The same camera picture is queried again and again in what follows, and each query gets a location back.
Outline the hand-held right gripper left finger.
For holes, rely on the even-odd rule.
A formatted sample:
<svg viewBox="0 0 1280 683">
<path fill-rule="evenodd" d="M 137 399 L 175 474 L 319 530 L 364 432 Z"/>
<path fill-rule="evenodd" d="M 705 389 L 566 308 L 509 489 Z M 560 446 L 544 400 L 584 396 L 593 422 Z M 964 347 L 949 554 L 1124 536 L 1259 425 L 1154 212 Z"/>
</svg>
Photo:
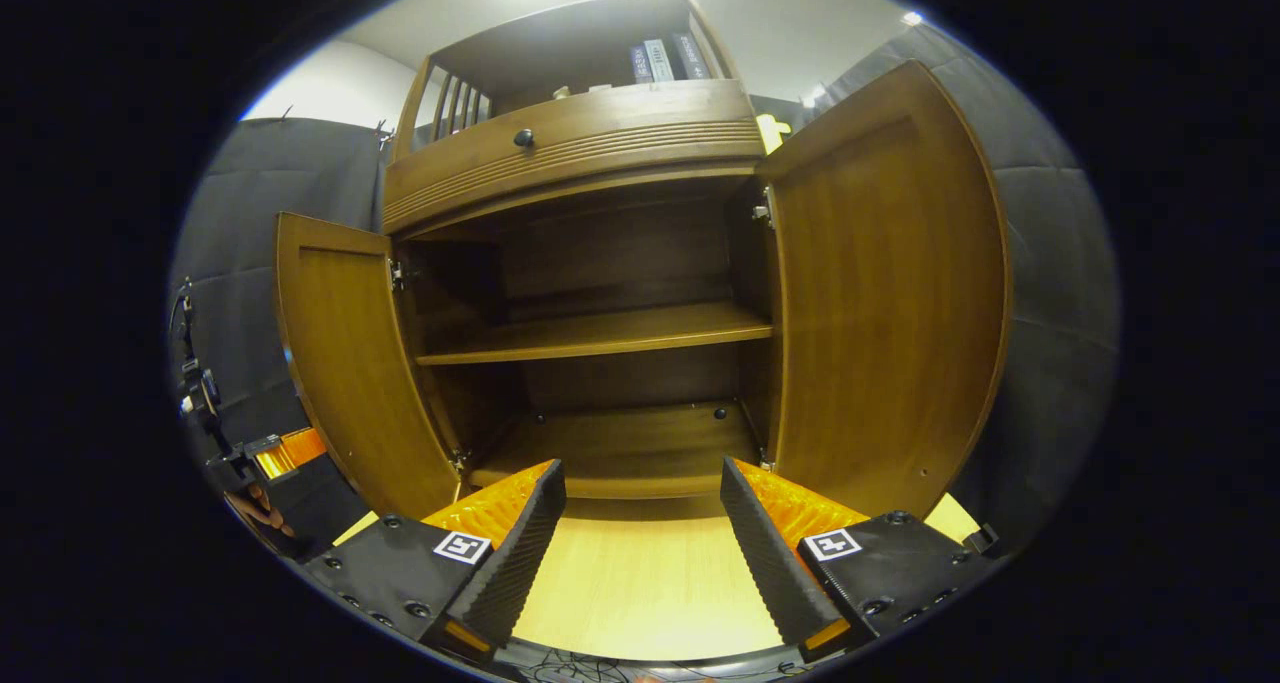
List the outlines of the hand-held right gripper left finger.
<svg viewBox="0 0 1280 683">
<path fill-rule="evenodd" d="M 562 460 L 541 460 L 425 519 L 380 515 L 303 569 L 376 625 L 489 664 L 513 634 L 566 501 Z"/>
</svg>

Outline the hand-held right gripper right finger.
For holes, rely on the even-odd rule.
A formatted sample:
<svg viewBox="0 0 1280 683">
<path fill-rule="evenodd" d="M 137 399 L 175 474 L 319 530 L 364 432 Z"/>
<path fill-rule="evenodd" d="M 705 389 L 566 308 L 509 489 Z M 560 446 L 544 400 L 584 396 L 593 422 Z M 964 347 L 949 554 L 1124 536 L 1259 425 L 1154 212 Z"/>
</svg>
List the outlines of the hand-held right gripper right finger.
<svg viewBox="0 0 1280 683">
<path fill-rule="evenodd" d="M 736 458 L 719 500 L 781 640 L 806 661 L 920 625 L 997 563 L 918 515 L 863 515 Z"/>
</svg>

